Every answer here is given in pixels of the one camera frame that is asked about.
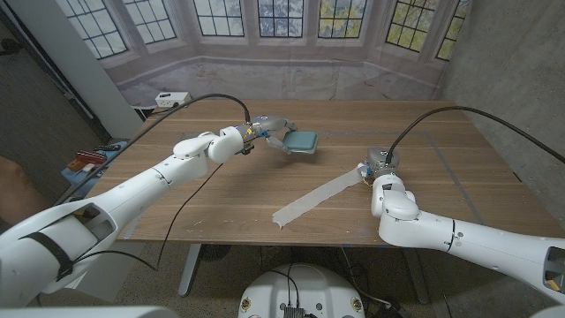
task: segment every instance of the black strap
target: black strap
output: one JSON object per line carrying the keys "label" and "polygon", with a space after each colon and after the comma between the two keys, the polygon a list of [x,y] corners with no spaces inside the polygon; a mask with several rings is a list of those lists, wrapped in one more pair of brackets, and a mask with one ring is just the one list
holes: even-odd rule
{"label": "black strap", "polygon": [[63,248],[61,248],[61,246],[59,246],[53,239],[51,239],[47,235],[41,232],[33,232],[20,239],[33,239],[37,243],[47,248],[53,254],[53,256],[55,256],[55,258],[59,261],[59,265],[61,266],[59,268],[59,273],[56,276],[57,282],[60,281],[61,278],[72,273],[73,263],[71,259],[69,259],[69,255],[67,255],[67,253],[64,252]]}

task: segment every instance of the table leg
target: table leg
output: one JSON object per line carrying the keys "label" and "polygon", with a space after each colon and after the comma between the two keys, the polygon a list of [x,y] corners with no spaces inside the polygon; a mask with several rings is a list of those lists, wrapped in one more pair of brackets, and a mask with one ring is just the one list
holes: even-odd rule
{"label": "table leg", "polygon": [[186,256],[185,269],[183,276],[180,278],[180,285],[178,286],[178,294],[182,297],[188,296],[191,290],[191,283],[196,273],[196,266],[198,265],[198,255],[202,244],[191,244]]}
{"label": "table leg", "polygon": [[422,266],[416,249],[403,248],[403,254],[406,265],[408,266],[408,271],[410,271],[412,277],[412,282],[414,283],[414,291],[416,292],[418,302],[422,305],[429,304],[430,296],[427,293],[426,281],[424,280],[424,273],[422,272]]}

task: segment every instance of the white cloth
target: white cloth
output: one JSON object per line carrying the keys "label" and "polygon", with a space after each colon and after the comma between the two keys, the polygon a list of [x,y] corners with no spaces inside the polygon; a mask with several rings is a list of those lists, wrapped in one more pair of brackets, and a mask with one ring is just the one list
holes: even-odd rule
{"label": "white cloth", "polygon": [[356,167],[346,174],[329,181],[325,185],[319,186],[288,206],[274,212],[273,222],[279,224],[282,229],[284,225],[315,208],[323,201],[333,197],[350,186],[356,185],[362,180],[363,177],[361,177],[361,174],[358,172],[358,167]]}

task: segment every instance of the person's hand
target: person's hand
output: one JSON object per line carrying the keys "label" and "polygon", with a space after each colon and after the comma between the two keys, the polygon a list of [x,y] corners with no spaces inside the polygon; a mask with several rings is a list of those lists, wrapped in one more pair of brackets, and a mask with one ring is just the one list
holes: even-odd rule
{"label": "person's hand", "polygon": [[48,207],[21,166],[0,156],[0,217],[15,225]]}

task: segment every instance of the backdrop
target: backdrop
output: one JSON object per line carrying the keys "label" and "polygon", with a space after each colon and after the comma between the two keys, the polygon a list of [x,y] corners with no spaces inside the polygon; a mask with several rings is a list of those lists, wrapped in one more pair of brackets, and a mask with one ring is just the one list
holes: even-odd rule
{"label": "backdrop", "polygon": [[241,99],[429,100],[469,0],[57,0],[134,106]]}

